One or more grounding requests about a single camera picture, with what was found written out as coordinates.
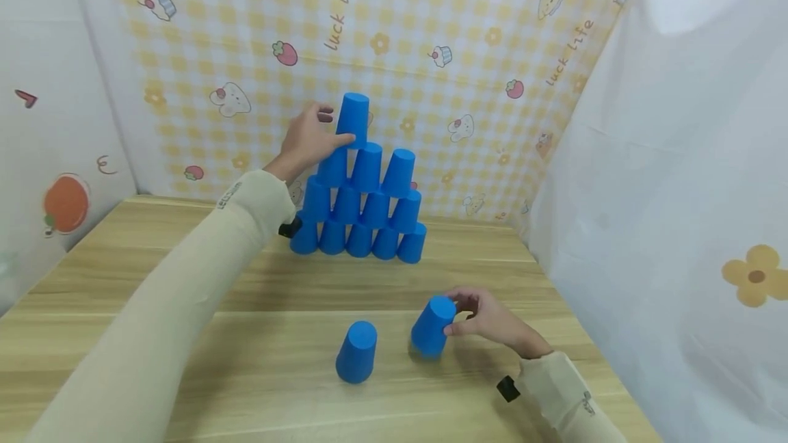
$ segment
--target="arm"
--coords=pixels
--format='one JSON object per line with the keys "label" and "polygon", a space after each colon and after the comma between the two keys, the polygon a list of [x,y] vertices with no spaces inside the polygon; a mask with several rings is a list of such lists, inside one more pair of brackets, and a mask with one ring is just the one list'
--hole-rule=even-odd
{"label": "arm", "polygon": [[352,136],[322,131],[313,103],[282,152],[244,174],[156,266],[38,419],[26,442],[162,442],[183,369],[219,302],[279,225],[296,214],[286,180]]}
{"label": "arm", "polygon": [[458,287],[446,293],[457,303],[457,312],[471,312],[465,321],[452,323],[446,335],[477,334],[508,346],[520,356],[515,386],[528,392],[541,414],[564,443],[627,440],[596,405],[575,365],[556,353],[539,333],[499,303],[488,291]]}

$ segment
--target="white curtain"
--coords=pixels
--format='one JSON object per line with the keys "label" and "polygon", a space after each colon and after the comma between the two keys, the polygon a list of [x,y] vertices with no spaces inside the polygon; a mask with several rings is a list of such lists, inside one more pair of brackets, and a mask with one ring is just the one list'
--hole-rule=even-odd
{"label": "white curtain", "polygon": [[0,315],[134,179],[78,0],[0,1]]}
{"label": "white curtain", "polygon": [[788,438],[786,0],[630,0],[530,250],[669,442]]}

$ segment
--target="right hand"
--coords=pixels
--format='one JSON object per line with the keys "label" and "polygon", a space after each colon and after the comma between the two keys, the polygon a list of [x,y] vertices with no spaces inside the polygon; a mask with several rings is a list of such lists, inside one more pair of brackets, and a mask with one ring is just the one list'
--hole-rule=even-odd
{"label": "right hand", "polygon": [[446,335],[481,335],[513,349],[524,360],[553,353],[543,336],[499,303],[487,289],[461,286],[448,291],[446,296],[457,303],[457,313],[471,312],[465,320],[447,325]]}
{"label": "right hand", "polygon": [[308,103],[300,115],[290,120],[279,156],[264,170],[292,183],[306,168],[330,156],[334,149],[351,144],[356,139],[352,133],[335,135],[321,125],[334,120],[333,111],[325,103]]}

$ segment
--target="wood grain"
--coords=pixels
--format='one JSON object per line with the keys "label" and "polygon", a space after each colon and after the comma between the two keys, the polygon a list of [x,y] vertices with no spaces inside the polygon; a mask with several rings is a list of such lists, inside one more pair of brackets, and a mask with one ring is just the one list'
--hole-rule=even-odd
{"label": "wood grain", "polygon": [[[146,274],[212,204],[137,196],[120,204],[0,319],[0,441],[20,441]],[[490,289],[575,361],[632,442],[659,441],[527,248],[507,227],[425,221],[413,266],[376,258],[296,256],[284,238],[262,251],[220,305],[192,354],[167,440],[173,442],[555,441],[528,397],[495,384],[516,355],[450,339],[440,362],[408,353],[432,294]],[[372,377],[337,379],[349,324],[378,329]]]}

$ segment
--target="checkered backdrop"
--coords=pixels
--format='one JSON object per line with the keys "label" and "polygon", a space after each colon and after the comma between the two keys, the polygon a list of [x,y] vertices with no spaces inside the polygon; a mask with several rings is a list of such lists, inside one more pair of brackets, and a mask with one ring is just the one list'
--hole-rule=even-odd
{"label": "checkered backdrop", "polygon": [[116,0],[147,109],[125,122],[155,125],[156,193],[215,199],[306,101],[362,92],[384,161],[416,153],[422,214],[522,232],[624,1]]}

